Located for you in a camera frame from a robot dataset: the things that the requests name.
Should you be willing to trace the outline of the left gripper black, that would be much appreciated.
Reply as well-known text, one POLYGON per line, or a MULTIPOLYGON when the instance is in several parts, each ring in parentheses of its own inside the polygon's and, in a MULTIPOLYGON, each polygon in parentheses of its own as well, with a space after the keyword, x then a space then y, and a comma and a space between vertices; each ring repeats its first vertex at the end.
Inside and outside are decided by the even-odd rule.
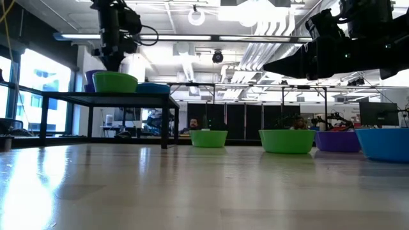
POLYGON ((99 11, 100 48, 93 49, 92 55, 99 56, 105 69, 118 72, 125 56, 134 53, 137 45, 134 35, 121 28, 123 11, 99 11))

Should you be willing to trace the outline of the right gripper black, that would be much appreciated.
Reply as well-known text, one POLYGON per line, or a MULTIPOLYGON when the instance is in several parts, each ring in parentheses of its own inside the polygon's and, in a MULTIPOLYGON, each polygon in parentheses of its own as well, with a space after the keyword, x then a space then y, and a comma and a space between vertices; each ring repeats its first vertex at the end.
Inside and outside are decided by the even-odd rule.
POLYGON ((266 72, 296 79, 317 80, 351 72, 351 39, 319 37, 301 46, 293 55, 266 63, 266 72))

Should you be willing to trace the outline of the green plastic mini bowl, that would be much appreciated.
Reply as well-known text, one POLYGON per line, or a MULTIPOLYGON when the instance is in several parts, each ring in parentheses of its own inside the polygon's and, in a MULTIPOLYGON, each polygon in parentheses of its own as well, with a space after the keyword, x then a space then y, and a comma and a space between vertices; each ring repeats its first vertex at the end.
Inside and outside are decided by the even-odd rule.
POLYGON ((127 75, 95 75, 93 76, 97 93, 134 93, 137 79, 127 75))
POLYGON ((225 130, 191 130, 192 145, 200 148, 222 148, 225 145, 228 131, 225 130))
POLYGON ((132 76, 129 73, 121 73, 121 72, 110 72, 110 71, 98 71, 98 72, 94 72, 94 75, 127 75, 127 76, 132 76))
POLYGON ((263 149, 269 153, 306 154, 313 147, 314 130, 260 130, 263 149))

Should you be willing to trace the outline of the black perforated metal rack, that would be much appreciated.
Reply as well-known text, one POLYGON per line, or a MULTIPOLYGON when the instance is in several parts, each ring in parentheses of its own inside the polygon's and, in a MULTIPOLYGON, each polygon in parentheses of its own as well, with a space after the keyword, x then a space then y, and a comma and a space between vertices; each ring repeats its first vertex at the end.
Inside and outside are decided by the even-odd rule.
POLYGON ((43 92, 42 93, 42 116, 40 122, 39 138, 45 145, 47 133, 47 118, 50 99, 62 100, 71 104, 77 104, 89 109, 87 138, 92 138, 93 111, 96 107, 122 107, 126 108, 150 108, 162 109, 160 147, 167 149, 169 140, 169 111, 174 110, 174 143, 178 142, 178 125, 180 106, 169 94, 156 93, 85 93, 85 92, 43 92))

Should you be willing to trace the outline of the person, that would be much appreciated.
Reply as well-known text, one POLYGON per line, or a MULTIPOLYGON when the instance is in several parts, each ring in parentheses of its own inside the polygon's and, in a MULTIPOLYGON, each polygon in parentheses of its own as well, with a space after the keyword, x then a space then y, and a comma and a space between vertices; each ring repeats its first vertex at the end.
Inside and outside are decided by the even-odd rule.
POLYGON ((201 127, 199 126, 198 119, 192 118, 190 120, 189 126, 181 130, 180 134, 188 134, 191 130, 200 130, 200 129, 201 127))
POLYGON ((307 130, 307 122, 301 116, 295 116, 292 122, 292 125, 289 128, 290 130, 307 130))

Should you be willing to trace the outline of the overhead light bar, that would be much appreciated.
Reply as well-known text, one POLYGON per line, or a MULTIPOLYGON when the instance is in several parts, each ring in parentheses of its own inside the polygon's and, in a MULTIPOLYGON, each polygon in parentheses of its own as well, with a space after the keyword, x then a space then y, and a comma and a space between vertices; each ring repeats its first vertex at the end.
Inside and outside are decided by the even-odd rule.
POLYGON ((305 36, 255 36, 217 34, 139 34, 140 42, 234 42, 234 43, 308 43, 313 39, 305 36))

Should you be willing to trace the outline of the black computer monitor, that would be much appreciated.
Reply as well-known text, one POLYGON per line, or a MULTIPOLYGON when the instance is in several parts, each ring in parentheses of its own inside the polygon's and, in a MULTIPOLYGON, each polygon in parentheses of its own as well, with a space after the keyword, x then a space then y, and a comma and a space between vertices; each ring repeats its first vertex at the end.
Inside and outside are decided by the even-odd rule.
POLYGON ((398 126, 399 116, 396 103, 360 102, 360 123, 366 126, 398 126))

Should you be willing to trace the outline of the black partition wall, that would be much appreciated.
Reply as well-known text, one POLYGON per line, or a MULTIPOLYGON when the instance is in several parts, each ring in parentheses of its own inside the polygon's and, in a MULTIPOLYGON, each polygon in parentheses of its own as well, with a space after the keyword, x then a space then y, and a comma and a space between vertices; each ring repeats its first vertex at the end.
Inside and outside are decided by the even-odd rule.
POLYGON ((289 129, 300 115, 299 106, 190 103, 187 121, 199 128, 222 130, 229 140, 259 140, 260 130, 289 129))

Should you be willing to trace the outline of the black aluminium table frame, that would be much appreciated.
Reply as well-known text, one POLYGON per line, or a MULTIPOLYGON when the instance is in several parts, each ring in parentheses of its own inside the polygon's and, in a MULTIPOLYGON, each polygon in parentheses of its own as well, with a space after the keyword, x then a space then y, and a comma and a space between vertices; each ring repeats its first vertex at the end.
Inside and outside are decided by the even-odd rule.
MULTIPOLYGON (((40 141, 39 137, 14 137, 11 141, 11 149, 18 148, 35 148, 44 146, 63 146, 71 144, 143 144, 143 145, 159 145, 161 143, 160 139, 150 138, 150 139, 121 139, 121 138, 103 138, 103 137, 92 137, 88 139, 87 137, 46 137, 45 145, 40 141)), ((191 145, 190 139, 179 138, 177 145, 191 145)), ((346 147, 331 145, 329 142, 324 144, 320 143, 320 151, 332 151, 332 152, 358 152, 360 150, 359 142, 357 144, 348 144, 346 147)), ((168 146, 175 145, 173 139, 168 140, 168 146)), ((226 140, 225 146, 261 146, 260 140, 226 140)))

